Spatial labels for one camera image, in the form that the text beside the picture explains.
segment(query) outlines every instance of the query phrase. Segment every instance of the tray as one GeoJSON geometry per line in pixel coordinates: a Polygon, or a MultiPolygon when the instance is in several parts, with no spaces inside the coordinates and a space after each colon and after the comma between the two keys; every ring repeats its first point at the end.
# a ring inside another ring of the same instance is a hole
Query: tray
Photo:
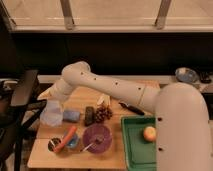
{"type": "Polygon", "coordinates": [[[156,171],[156,144],[141,135],[146,126],[155,127],[155,118],[146,116],[121,119],[125,158],[129,171],[156,171]]]}

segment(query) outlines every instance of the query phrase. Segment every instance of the carrot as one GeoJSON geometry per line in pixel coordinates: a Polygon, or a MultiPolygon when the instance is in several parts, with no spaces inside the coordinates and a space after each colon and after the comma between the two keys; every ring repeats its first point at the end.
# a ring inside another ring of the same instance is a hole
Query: carrot
{"type": "Polygon", "coordinates": [[[77,127],[72,125],[69,128],[69,131],[67,133],[67,135],[61,140],[61,143],[58,144],[54,149],[53,152],[58,153],[59,151],[61,151],[61,149],[72,139],[72,137],[75,135],[75,132],[77,130],[77,127]]]}

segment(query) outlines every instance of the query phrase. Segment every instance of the yellow apple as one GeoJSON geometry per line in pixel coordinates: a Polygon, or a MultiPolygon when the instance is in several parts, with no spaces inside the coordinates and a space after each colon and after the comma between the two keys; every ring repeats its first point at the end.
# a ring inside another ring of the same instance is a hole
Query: yellow apple
{"type": "Polygon", "coordinates": [[[154,142],[156,140],[156,129],[153,126],[147,126],[143,130],[143,137],[146,141],[154,142]]]}

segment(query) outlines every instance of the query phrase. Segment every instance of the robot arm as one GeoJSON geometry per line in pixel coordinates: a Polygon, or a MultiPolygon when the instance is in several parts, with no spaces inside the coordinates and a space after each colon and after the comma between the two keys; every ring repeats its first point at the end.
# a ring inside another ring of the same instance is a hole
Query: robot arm
{"type": "Polygon", "coordinates": [[[155,101],[160,91],[160,89],[141,83],[93,74],[86,62],[66,66],[62,71],[61,79],[48,91],[51,98],[66,101],[77,86],[90,87],[104,92],[151,113],[154,113],[155,101]]]}
{"type": "Polygon", "coordinates": [[[62,77],[40,95],[66,101],[77,86],[86,86],[155,113],[157,171],[212,171],[208,110],[192,86],[175,83],[162,90],[140,83],[98,76],[85,62],[66,66],[62,77]]]}

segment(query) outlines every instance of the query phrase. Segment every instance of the office chair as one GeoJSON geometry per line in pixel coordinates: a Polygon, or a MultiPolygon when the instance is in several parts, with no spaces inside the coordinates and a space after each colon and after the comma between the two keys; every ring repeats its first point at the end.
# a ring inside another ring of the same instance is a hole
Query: office chair
{"type": "Polygon", "coordinates": [[[4,170],[4,162],[13,152],[15,153],[14,170],[20,170],[22,142],[29,136],[28,128],[39,118],[46,106],[46,101],[37,101],[39,82],[37,70],[26,71],[18,80],[13,90],[0,91],[2,98],[7,98],[8,107],[0,114],[0,171],[4,170]],[[34,114],[23,123],[27,111],[34,114]]]}

